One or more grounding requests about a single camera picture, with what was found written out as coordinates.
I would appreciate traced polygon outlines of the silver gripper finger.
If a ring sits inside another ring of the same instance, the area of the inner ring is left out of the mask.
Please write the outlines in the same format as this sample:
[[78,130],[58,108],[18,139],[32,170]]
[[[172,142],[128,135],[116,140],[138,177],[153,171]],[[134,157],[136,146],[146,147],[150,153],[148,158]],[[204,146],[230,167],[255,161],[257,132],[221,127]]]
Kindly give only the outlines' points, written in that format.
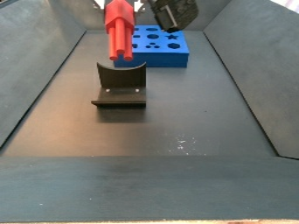
[[145,2],[146,0],[134,0],[133,2],[134,12],[142,12],[145,10]]
[[94,7],[102,11],[105,9],[106,0],[92,0],[92,1],[93,1]]

